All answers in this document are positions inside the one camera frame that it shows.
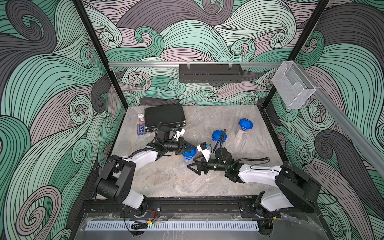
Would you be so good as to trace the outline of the toiletry jar blue lid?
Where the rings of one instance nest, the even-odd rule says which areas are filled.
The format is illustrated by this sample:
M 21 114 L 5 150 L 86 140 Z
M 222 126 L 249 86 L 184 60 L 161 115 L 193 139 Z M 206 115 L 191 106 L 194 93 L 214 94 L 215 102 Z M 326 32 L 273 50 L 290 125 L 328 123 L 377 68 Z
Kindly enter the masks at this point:
M 191 149 L 190 151 L 186 152 L 186 153 L 183 153 L 183 157 L 184 157 L 184 163 L 186 165 L 189 165 L 191 163 L 193 163 L 193 158 L 196 156 L 196 153 L 197 153 L 197 150 L 196 148 L 194 149 Z

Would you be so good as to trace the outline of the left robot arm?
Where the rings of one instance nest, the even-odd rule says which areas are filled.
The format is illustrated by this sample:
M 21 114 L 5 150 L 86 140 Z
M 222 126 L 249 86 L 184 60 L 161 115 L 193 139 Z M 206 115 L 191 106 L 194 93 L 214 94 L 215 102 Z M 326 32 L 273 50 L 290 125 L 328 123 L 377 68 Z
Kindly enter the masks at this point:
M 135 172 L 145 165 L 157 161 L 168 152 L 181 155 L 194 148 L 194 145 L 184 138 L 180 138 L 174 142 L 148 143 L 145 148 L 139 149 L 129 156 L 113 155 L 105 163 L 95 183 L 95 191 L 98 195 L 116 204 L 123 204 L 134 210 L 145 212 L 147 198 L 132 190 Z

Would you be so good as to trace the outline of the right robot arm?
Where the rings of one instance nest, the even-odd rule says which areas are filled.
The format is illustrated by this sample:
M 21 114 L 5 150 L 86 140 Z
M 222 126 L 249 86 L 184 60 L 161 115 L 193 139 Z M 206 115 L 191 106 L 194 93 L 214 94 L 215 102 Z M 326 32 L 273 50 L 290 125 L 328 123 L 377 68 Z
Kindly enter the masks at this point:
M 226 148 L 217 149 L 212 158 L 209 150 L 204 149 L 187 167 L 197 175 L 222 171 L 234 183 L 258 183 L 274 187 L 275 190 L 269 194 L 260 193 L 256 201 L 268 213 L 288 208 L 314 213 L 321 184 L 290 162 L 274 167 L 255 165 L 256 162 L 268 160 L 269 158 L 234 160 Z

